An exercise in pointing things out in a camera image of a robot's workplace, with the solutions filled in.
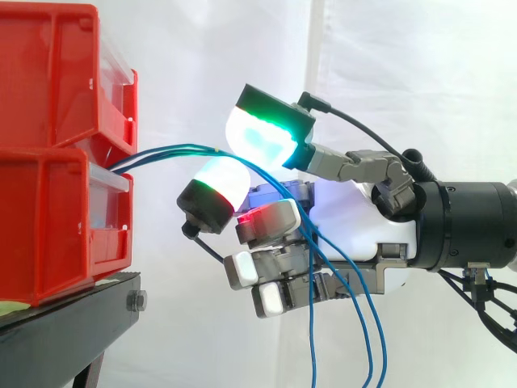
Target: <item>white backdrop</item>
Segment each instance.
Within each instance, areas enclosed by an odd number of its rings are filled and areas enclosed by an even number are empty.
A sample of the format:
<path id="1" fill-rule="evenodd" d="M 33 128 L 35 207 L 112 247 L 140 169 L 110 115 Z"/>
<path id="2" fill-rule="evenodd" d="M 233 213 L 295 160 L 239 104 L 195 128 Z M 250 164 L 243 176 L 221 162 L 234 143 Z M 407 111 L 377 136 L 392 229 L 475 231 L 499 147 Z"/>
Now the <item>white backdrop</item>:
<path id="1" fill-rule="evenodd" d="M 317 92 L 396 148 L 419 148 L 442 180 L 514 178 L 512 2 L 94 3 L 139 73 L 141 150 L 189 141 L 226 148 L 224 124 L 248 82 L 287 101 L 304 88 Z M 376 148 L 325 116 L 315 140 L 340 150 Z M 142 271 L 149 304 L 107 350 L 101 388 L 309 385 L 308 311 L 256 319 L 250 295 L 231 291 L 221 266 L 181 235 L 175 199 L 203 163 L 134 171 L 131 269 Z M 237 249 L 231 226 L 208 241 L 223 255 Z M 376 305 L 389 346 L 385 386 L 515 384 L 514 355 L 436 276 L 416 272 Z M 351 303 L 317 306 L 316 320 L 318 386 L 360 386 L 368 365 Z"/>

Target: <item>stacked storage bin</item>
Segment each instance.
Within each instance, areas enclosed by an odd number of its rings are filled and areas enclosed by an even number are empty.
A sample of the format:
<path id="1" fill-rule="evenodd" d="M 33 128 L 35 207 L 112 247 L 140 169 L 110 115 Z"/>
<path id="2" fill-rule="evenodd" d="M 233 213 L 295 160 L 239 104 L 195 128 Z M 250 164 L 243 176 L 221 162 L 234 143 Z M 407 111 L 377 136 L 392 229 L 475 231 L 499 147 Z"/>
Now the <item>stacked storage bin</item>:
<path id="1" fill-rule="evenodd" d="M 0 2 L 0 301 L 38 306 L 131 263 L 137 74 L 93 6 Z"/>

